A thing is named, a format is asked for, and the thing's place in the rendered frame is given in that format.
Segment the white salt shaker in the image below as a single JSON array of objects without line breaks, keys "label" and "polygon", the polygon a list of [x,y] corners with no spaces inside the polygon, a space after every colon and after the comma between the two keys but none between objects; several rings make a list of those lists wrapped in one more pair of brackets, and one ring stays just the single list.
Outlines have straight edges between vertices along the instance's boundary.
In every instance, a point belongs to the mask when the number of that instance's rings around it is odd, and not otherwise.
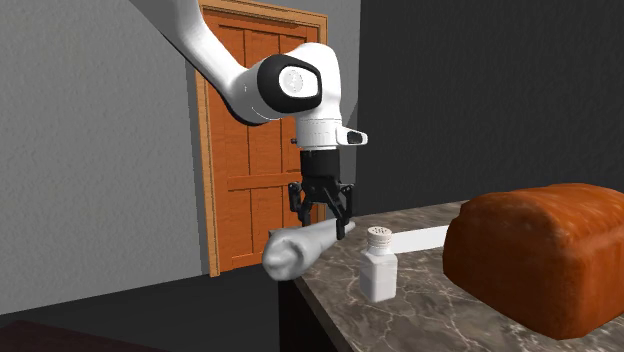
[{"label": "white salt shaker", "polygon": [[360,289],[372,303],[396,295],[398,259],[391,250],[392,231],[382,226],[367,229],[366,247],[360,252]]}]

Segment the orange wooden door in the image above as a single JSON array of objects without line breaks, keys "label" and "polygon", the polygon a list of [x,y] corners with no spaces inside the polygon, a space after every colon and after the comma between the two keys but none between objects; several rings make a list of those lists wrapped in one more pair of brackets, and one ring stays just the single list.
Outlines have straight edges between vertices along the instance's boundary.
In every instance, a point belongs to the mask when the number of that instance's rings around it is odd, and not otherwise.
[{"label": "orange wooden door", "polygon": [[[250,67],[307,42],[327,41],[323,14],[252,0],[198,0],[209,28],[236,61]],[[208,272],[217,276],[260,263],[271,230],[295,226],[288,185],[300,175],[292,144],[295,121],[286,117],[247,127],[228,113],[216,90],[193,77],[199,133],[203,240]]]}]

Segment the brown bread loaf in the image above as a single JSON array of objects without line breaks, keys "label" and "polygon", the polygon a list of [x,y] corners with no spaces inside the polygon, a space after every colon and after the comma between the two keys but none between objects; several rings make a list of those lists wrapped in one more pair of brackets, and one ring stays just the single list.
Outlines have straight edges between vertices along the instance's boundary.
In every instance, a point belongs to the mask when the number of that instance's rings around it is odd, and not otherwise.
[{"label": "brown bread loaf", "polygon": [[477,196],[448,227],[443,272],[535,332],[583,337],[624,313],[624,193],[565,183]]}]

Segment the white rolled cloth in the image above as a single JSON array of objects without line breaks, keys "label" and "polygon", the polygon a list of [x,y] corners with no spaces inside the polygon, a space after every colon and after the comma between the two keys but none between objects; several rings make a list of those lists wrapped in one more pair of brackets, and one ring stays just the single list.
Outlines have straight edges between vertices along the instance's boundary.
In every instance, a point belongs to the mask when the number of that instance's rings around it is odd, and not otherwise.
[{"label": "white rolled cloth", "polygon": [[305,227],[274,230],[263,250],[264,270],[275,281],[300,277],[338,241],[337,225],[336,219],[328,219]]}]

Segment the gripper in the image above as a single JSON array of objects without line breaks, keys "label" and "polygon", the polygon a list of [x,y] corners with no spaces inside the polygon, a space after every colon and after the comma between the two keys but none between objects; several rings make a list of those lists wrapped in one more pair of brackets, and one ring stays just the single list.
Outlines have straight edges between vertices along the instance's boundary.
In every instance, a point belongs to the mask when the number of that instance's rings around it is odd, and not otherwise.
[{"label": "gripper", "polygon": [[300,162],[302,182],[288,184],[290,211],[303,226],[309,226],[314,202],[325,202],[336,219],[336,239],[342,240],[352,217],[354,185],[339,183],[339,151],[301,151]]}]

